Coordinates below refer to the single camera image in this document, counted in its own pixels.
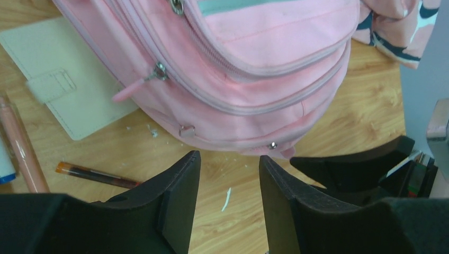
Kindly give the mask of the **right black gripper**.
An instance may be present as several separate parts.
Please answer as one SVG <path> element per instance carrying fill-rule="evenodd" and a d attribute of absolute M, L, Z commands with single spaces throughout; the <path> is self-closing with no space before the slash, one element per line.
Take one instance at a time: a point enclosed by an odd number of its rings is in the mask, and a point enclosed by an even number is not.
<path fill-rule="evenodd" d="M 370 150 L 330 157 L 293 157 L 290 164 L 322 184 L 320 191 L 354 205 L 380 198 L 425 196 L 426 181 L 437 167 L 401 135 Z"/>

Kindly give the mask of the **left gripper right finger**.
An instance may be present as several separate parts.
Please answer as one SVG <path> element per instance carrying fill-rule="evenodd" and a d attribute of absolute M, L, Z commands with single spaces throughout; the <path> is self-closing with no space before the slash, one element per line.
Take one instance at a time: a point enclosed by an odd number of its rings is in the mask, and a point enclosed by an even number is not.
<path fill-rule="evenodd" d="M 259 180 L 270 253 L 448 253 L 448 199 L 383 198 L 359 207 L 289 174 L 269 156 Z"/>

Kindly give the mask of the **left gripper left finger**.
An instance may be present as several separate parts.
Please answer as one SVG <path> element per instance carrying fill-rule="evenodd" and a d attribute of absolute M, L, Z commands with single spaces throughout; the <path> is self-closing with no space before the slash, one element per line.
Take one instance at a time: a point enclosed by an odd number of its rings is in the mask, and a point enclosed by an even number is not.
<path fill-rule="evenodd" d="M 106 202 L 67 194 L 1 195 L 1 253 L 188 253 L 201 156 Z"/>

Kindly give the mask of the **pink student backpack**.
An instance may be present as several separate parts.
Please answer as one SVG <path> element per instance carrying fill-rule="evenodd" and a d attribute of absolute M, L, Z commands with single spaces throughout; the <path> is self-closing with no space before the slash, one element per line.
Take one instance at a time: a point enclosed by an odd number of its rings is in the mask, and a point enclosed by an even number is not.
<path fill-rule="evenodd" d="M 132 99 L 196 148 L 289 159 L 346 75 L 359 1 L 55 1 Z"/>

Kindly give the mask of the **red pen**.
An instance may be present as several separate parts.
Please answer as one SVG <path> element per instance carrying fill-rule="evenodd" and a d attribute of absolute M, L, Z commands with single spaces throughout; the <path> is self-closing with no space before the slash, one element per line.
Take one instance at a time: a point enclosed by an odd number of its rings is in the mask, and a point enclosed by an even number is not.
<path fill-rule="evenodd" d="M 142 184 L 142 182 L 133 179 L 111 175 L 67 162 L 60 162 L 56 166 L 55 172 L 127 189 L 132 189 Z"/>

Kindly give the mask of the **pink pencil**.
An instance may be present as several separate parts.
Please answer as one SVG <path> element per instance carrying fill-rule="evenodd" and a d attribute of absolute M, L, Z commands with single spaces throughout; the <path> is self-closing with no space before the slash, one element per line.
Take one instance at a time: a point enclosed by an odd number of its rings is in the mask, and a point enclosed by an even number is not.
<path fill-rule="evenodd" d="M 49 186 L 12 103 L 1 96 L 1 122 L 17 158 L 19 170 L 32 193 L 48 193 Z"/>

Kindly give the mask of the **pink patterned cloth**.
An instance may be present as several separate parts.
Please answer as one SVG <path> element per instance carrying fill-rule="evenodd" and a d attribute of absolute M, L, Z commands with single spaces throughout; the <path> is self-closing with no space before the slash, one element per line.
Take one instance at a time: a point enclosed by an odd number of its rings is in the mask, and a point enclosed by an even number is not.
<path fill-rule="evenodd" d="M 364 0 L 352 38 L 417 69 L 433 32 L 440 0 Z"/>

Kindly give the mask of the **blue capped white marker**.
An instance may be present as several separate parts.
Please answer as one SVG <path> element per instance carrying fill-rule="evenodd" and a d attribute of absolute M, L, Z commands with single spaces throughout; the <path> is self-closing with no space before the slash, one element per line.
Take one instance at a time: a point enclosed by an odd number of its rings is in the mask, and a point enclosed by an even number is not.
<path fill-rule="evenodd" d="M 1 185 L 16 179 L 16 170 L 6 142 L 1 138 Z"/>

